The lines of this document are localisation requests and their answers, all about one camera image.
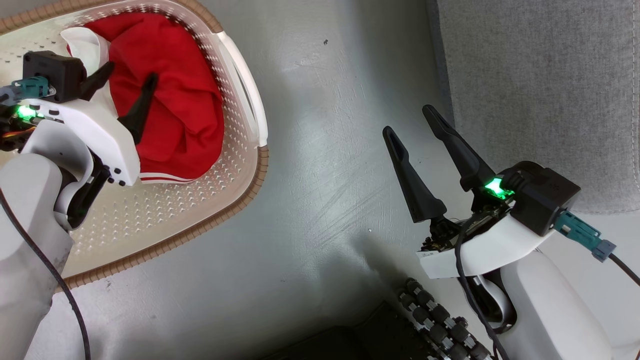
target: gray sofa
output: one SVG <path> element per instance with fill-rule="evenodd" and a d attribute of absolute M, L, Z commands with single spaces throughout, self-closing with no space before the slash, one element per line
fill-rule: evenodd
<path fill-rule="evenodd" d="M 638 6 L 428 1 L 443 113 L 494 170 L 532 160 L 582 187 L 576 211 L 637 211 Z"/>

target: brown basket rim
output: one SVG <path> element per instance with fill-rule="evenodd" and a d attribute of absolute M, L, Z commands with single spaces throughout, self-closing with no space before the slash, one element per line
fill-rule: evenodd
<path fill-rule="evenodd" d="M 220 33 L 223 31 L 222 25 L 218 20 L 198 1 L 195 0 L 169 0 L 174 3 L 180 4 L 187 9 L 191 10 L 195 15 L 200 17 L 214 33 Z M 33 10 L 22 12 L 20 14 L 0 19 L 0 35 L 6 34 L 10 31 L 23 28 L 24 26 L 32 25 L 43 20 L 49 20 L 61 15 L 67 15 L 79 10 L 88 10 L 90 8 L 110 4 L 119 3 L 120 1 L 114 0 L 62 0 L 57 3 L 40 6 Z M 65 281 L 69 288 L 76 288 L 85 284 L 89 284 L 93 281 L 98 281 L 107 276 L 117 274 L 128 268 L 132 268 L 136 265 L 142 264 L 145 261 L 151 260 L 157 256 L 173 250 L 176 247 L 187 243 L 189 240 L 196 238 L 199 235 L 206 233 L 213 229 L 217 225 L 222 224 L 225 220 L 234 216 L 242 211 L 249 203 L 258 195 L 262 182 L 267 174 L 267 168 L 269 166 L 269 148 L 265 145 L 257 148 L 258 162 L 255 168 L 255 173 L 251 184 L 245 190 L 245 192 L 234 201 L 231 205 L 227 206 L 222 211 L 212 215 L 211 217 L 199 222 L 198 224 L 184 230 L 183 232 L 171 236 L 159 243 L 152 245 L 146 249 L 138 251 L 134 254 L 126 256 L 118 261 L 99 266 L 93 270 L 89 270 L 77 275 L 67 277 Z"/>

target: white basket handle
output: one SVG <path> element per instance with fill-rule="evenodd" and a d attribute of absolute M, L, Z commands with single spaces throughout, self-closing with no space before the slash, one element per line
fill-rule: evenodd
<path fill-rule="evenodd" d="M 228 51 L 229 55 L 231 55 L 236 72 L 238 73 L 242 86 L 249 98 L 255 122 L 258 125 L 259 146 L 265 146 L 267 145 L 269 132 L 267 129 L 267 115 L 264 112 L 264 105 L 262 104 L 262 98 L 260 97 L 258 86 L 256 86 L 255 80 L 253 80 L 253 76 L 249 70 L 249 66 L 247 66 L 240 50 L 236 46 L 236 43 L 224 31 L 221 31 L 216 35 Z"/>

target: laundry basket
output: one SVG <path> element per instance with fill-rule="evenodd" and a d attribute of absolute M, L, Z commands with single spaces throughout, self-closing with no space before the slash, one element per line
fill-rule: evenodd
<path fill-rule="evenodd" d="M 194 0 L 73 0 L 0 19 L 0 84 L 22 77 L 22 55 L 68 56 L 60 31 L 127 12 L 160 13 L 184 26 L 211 66 L 223 96 L 225 137 L 219 160 L 189 184 L 105 184 L 86 221 L 72 232 L 63 277 L 76 287 L 174 249 L 246 207 L 267 172 L 267 123 L 246 63 L 220 23 Z M 0 153 L 0 166 L 12 153 Z"/>

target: red garment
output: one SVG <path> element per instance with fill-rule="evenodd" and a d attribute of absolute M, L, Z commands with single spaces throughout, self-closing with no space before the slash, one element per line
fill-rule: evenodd
<path fill-rule="evenodd" d="M 125 13 L 85 25 L 111 42 L 109 79 L 118 115 L 125 115 L 151 72 L 158 74 L 142 141 L 140 178 L 204 175 L 220 156 L 224 136 L 222 96 L 195 40 L 162 15 Z"/>

